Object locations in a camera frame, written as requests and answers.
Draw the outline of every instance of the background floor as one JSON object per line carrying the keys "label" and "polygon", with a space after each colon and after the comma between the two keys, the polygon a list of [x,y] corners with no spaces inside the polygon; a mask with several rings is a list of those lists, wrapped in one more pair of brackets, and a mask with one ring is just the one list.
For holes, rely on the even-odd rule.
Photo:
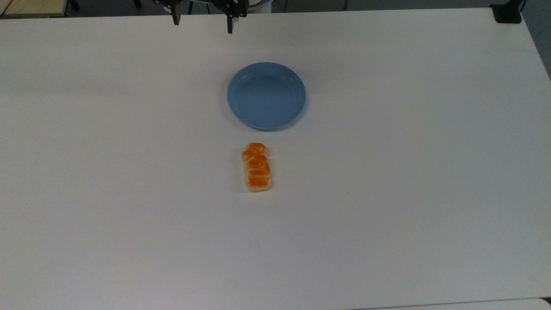
{"label": "background floor", "polygon": [[[287,0],[287,12],[327,12],[343,9],[344,0]],[[72,17],[168,15],[163,6],[152,0],[142,0],[137,9],[132,0],[78,0],[80,11]],[[394,9],[438,9],[438,8],[487,8],[492,3],[507,0],[349,0],[348,10],[394,10]],[[184,12],[189,0],[183,0]],[[283,13],[285,0],[274,0],[273,13]],[[212,14],[222,14],[210,6]],[[207,6],[195,3],[192,14],[207,14]],[[527,0],[522,15],[532,34],[539,55],[551,76],[551,1]]]}

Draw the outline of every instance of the white table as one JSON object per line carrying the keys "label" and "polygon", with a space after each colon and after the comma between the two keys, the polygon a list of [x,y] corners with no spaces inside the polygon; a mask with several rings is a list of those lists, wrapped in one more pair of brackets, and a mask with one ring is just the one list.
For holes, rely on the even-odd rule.
{"label": "white table", "polygon": [[[551,296],[551,83],[490,9],[0,20],[3,309]],[[289,66],[301,119],[226,86]],[[240,151],[267,145],[248,193]]]}

